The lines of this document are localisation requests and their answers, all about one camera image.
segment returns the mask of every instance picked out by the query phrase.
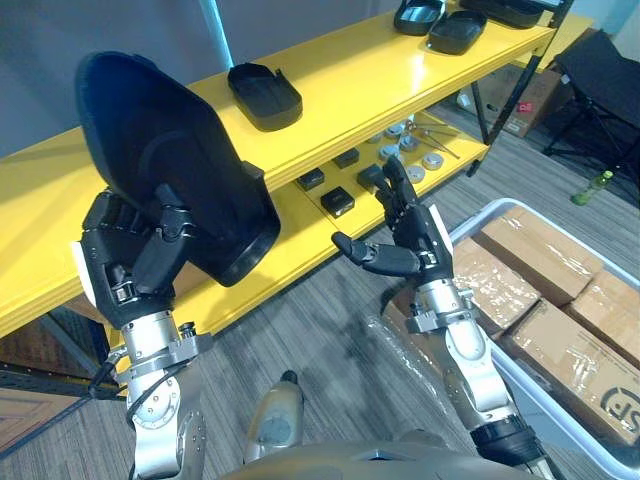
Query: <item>robotic arm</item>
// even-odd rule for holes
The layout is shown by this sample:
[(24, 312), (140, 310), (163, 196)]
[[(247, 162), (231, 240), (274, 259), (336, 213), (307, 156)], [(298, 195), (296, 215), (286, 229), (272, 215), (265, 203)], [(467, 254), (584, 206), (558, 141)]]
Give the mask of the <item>robotic arm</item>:
[(196, 335), (193, 323), (176, 329), (171, 283), (186, 261), (185, 248), (195, 230), (184, 209), (165, 205), (162, 218), (153, 229), (106, 190), (93, 202), (73, 252), (87, 296), (125, 340), (94, 383), (124, 356), (131, 362), (115, 374), (118, 383), (128, 386), (127, 422), (136, 431), (130, 478), (199, 479), (206, 425), (199, 379), (190, 364), (213, 342), (210, 334)]
[(543, 478), (560, 478), (557, 469), (552, 473), (535, 432), (521, 418), (493, 364), (491, 343), (475, 321), (472, 290), (460, 290), (453, 283), (453, 246), (437, 208), (419, 203), (395, 157), (374, 184), (395, 245), (352, 240), (341, 232), (333, 235), (333, 242), (365, 270), (405, 277), (415, 286), (406, 328), (424, 335), (478, 453)]

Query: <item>black plastic tray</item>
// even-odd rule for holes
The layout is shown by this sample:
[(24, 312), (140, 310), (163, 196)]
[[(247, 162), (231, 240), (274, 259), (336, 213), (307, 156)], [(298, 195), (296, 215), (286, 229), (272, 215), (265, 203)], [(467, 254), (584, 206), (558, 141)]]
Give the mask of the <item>black plastic tray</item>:
[(405, 35), (423, 37), (444, 13), (440, 0), (403, 0), (393, 17), (393, 25)]
[(533, 27), (544, 12), (527, 0), (461, 0), (460, 6), (515, 28)]
[(487, 17), (480, 12), (460, 10), (440, 20), (429, 34), (429, 47), (452, 55), (467, 51), (484, 31)]

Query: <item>plastic bottle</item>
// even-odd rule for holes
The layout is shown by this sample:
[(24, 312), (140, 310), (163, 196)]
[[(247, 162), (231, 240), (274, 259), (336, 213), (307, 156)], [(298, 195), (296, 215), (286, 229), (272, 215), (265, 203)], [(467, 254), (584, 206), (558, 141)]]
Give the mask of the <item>plastic bottle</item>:
[(575, 195), (571, 195), (571, 201), (576, 205), (586, 205), (591, 200), (591, 197), (606, 187), (612, 178), (613, 172), (605, 170), (597, 177), (594, 177), (587, 188)]

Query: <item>printed logo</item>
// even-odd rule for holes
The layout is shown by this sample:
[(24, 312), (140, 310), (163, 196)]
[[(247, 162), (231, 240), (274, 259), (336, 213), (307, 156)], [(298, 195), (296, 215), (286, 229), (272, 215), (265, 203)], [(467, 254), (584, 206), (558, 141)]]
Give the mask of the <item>printed logo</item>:
[(600, 407), (631, 433), (640, 433), (640, 397), (626, 388), (614, 387), (602, 396)]

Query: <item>plastic wrap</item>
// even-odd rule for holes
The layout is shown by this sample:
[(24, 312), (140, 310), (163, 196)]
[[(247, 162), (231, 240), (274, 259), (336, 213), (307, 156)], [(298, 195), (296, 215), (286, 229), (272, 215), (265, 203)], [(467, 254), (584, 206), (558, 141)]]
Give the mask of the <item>plastic wrap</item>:
[(541, 300), (501, 343), (598, 437), (639, 445), (640, 371), (561, 310)]
[(494, 339), (540, 298), (520, 275), (470, 238), (456, 245), (453, 264), (456, 286), (473, 289), (473, 303), (480, 311), (478, 323)]
[(596, 274), (565, 313), (640, 368), (640, 293), (615, 275)]
[(520, 206), (474, 236), (556, 306), (575, 299), (602, 261), (562, 232)]

